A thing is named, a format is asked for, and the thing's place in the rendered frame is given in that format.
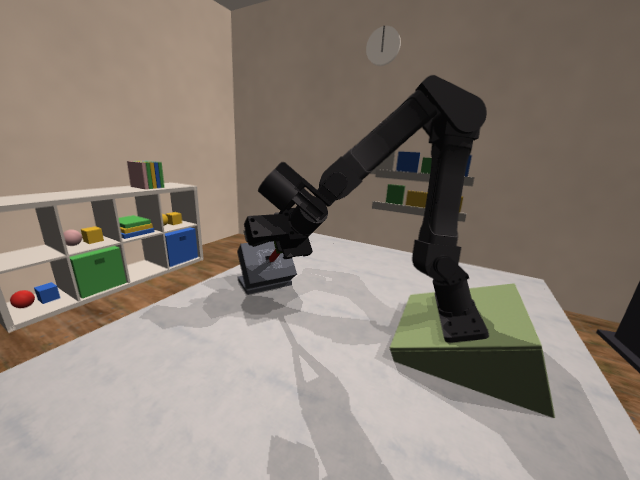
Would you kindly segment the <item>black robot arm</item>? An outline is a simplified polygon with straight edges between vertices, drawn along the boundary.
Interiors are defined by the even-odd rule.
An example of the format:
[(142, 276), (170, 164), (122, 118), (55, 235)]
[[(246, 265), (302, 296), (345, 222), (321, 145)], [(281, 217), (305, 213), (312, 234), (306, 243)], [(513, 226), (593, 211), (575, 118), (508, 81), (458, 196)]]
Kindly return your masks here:
[[(279, 239), (281, 249), (297, 248), (307, 236), (292, 230), (289, 216), (300, 234), (313, 233), (328, 217), (326, 206), (351, 193), (422, 127), (432, 144), (432, 160), (425, 213), (419, 238), (414, 241), (412, 262), (417, 270), (433, 278), (444, 340), (487, 339), (488, 329), (471, 298), (469, 275), (458, 265), (461, 247), (457, 246), (466, 166), (486, 115), (486, 106), (478, 96), (436, 75), (428, 76), (416, 92), (324, 171), (318, 189), (281, 162), (258, 189), (280, 212), (248, 216), (244, 223), (246, 242), (255, 247)], [(292, 208), (294, 204), (296, 208)]]

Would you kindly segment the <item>grey sloped panel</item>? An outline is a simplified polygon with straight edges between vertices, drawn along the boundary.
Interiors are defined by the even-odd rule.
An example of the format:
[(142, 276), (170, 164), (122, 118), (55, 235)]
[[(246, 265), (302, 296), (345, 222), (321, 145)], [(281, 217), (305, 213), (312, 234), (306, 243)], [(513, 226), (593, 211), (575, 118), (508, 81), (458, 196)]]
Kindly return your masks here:
[(238, 281), (247, 295), (292, 285), (291, 279), (297, 275), (293, 258), (284, 259), (281, 253), (270, 262), (275, 249), (274, 241), (255, 247), (240, 244), (237, 253), (243, 276), (238, 276)]

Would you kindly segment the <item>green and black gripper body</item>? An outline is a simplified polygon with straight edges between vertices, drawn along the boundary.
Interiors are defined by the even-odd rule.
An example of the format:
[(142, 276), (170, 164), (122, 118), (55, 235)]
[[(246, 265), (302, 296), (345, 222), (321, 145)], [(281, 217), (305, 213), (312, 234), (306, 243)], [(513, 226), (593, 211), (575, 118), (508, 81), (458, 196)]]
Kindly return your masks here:
[(289, 225), (290, 225), (290, 227), (292, 228), (292, 230), (293, 230), (294, 232), (296, 232), (296, 233), (297, 233), (297, 234), (299, 234), (299, 235), (307, 236), (307, 237), (306, 237), (306, 239), (305, 239), (305, 240), (304, 240), (304, 241), (303, 241), (303, 242), (302, 242), (302, 243), (301, 243), (297, 248), (290, 248), (290, 249), (281, 249), (279, 239), (278, 239), (278, 240), (275, 240), (277, 250), (278, 250), (279, 252), (282, 252), (282, 251), (283, 251), (283, 255), (284, 255), (284, 257), (283, 257), (283, 258), (284, 258), (284, 259), (291, 259), (292, 257), (297, 257), (297, 256), (309, 256), (310, 254), (312, 254), (312, 247), (311, 247), (311, 244), (310, 244), (310, 241), (309, 241), (309, 236), (310, 236), (312, 233), (311, 233), (311, 234), (306, 234), (306, 235), (304, 235), (304, 234), (300, 234), (298, 231), (296, 231), (296, 230), (293, 228), (293, 226), (292, 226), (292, 224), (291, 224), (291, 222), (290, 222), (290, 216), (289, 216)]

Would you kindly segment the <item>dark red peg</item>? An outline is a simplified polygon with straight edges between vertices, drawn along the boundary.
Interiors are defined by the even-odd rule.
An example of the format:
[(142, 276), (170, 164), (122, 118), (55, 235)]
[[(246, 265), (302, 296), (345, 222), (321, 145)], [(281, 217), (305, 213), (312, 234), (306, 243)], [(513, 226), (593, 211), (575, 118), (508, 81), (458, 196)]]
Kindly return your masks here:
[(274, 252), (273, 252), (273, 253), (271, 254), (271, 256), (269, 257), (269, 261), (270, 261), (270, 262), (274, 262), (280, 254), (281, 254), (281, 253), (277, 254), (277, 253), (276, 253), (276, 249), (275, 249), (275, 250), (274, 250)]

